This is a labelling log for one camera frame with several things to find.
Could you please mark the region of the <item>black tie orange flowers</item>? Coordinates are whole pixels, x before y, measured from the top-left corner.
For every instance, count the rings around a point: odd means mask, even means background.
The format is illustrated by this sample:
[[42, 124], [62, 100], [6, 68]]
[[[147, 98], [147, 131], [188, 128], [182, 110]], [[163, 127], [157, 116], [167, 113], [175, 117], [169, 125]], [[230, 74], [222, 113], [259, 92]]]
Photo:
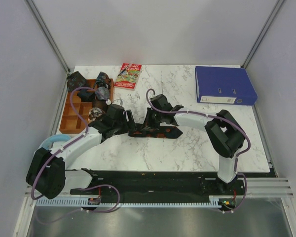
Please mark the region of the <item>black tie orange flowers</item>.
[[128, 132], [128, 136], [135, 138], [177, 139], [183, 132], [176, 126], [159, 126], [150, 128], [144, 124], [137, 124], [137, 128]]

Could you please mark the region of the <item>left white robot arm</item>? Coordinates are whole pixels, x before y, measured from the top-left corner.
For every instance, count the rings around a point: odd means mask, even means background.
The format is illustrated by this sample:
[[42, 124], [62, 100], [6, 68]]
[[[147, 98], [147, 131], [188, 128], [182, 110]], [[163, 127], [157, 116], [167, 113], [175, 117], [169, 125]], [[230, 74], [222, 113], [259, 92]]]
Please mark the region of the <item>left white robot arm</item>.
[[34, 153], [26, 182], [32, 186], [31, 198], [55, 198], [64, 188], [66, 168], [91, 148], [120, 134], [135, 129], [131, 110], [111, 104], [107, 112], [86, 126], [86, 129], [55, 150], [43, 147]]

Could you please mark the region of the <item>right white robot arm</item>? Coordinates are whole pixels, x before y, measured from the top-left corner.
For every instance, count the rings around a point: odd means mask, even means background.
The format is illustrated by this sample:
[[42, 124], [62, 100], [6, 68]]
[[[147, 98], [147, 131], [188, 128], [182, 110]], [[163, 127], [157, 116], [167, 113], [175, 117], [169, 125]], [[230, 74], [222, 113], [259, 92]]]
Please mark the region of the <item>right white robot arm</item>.
[[152, 98], [146, 96], [151, 107], [152, 121], [165, 123], [175, 128], [189, 127], [205, 132], [213, 149], [219, 155], [217, 191], [228, 194], [234, 188], [237, 155], [247, 138], [246, 134], [227, 110], [211, 115], [189, 110], [183, 106], [173, 107], [163, 94]]

